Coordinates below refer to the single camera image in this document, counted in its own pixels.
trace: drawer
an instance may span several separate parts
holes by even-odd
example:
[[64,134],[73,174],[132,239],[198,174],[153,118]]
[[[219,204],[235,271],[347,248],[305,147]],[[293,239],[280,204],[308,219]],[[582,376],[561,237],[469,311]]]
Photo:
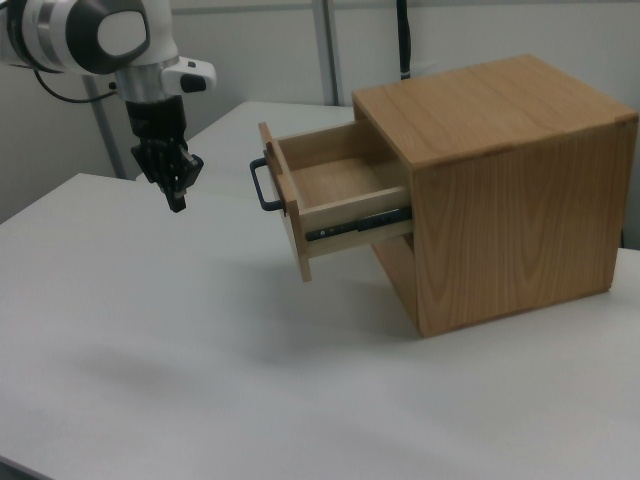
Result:
[[278,139],[263,123],[260,133],[304,281],[313,257],[413,231],[408,170],[368,120]]

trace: white wall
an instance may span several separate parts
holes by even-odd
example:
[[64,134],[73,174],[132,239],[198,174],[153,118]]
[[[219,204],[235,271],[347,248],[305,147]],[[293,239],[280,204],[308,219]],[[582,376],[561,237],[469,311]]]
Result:
[[[395,9],[344,3],[336,2],[336,34],[342,96],[350,104],[352,90],[399,78],[398,41]],[[640,3],[420,7],[409,16],[420,73],[533,53],[640,110]],[[638,157],[625,227],[634,248],[640,248]]]
[[[46,77],[86,98],[78,76]],[[77,173],[113,176],[88,105],[50,97],[29,70],[0,65],[0,223]]]
[[[172,5],[207,3],[221,2],[175,0]],[[185,98],[187,139],[248,100],[324,104],[310,1],[287,2],[309,4],[309,8],[265,8],[278,3],[282,4],[261,2],[256,10],[240,8],[236,13],[212,8],[209,13],[196,10],[194,14],[181,12],[174,16],[174,35],[181,55],[211,62],[218,73],[218,87],[212,94]],[[137,139],[130,132],[124,105],[111,104],[106,110],[127,171],[135,175],[139,170],[129,150]]]

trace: table surface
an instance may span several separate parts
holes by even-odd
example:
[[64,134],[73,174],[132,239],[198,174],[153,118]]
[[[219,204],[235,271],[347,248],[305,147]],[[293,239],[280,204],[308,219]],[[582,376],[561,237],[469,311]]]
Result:
[[369,248],[78,176],[0,226],[0,455],[55,480],[637,478],[640,253],[420,340]]

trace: wooden box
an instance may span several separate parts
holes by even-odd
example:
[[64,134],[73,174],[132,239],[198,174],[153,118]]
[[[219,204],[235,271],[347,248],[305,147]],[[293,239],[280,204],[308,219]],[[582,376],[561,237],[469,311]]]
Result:
[[260,126],[305,281],[371,243],[424,336],[611,287],[635,111],[532,56],[353,101],[348,125]]

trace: black metal handle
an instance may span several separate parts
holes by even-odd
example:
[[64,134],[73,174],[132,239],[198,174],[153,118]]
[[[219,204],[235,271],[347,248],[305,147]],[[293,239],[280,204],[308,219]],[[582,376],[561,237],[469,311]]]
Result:
[[262,195],[262,189],[260,188],[260,182],[258,181],[258,175],[256,174],[256,170],[261,167],[267,166],[266,158],[259,158],[251,162],[251,176],[253,177],[253,184],[256,187],[256,193],[258,194],[258,200],[260,200],[260,206],[265,212],[275,212],[276,210],[282,210],[282,200],[274,200],[273,202],[267,202],[264,199],[264,195]]

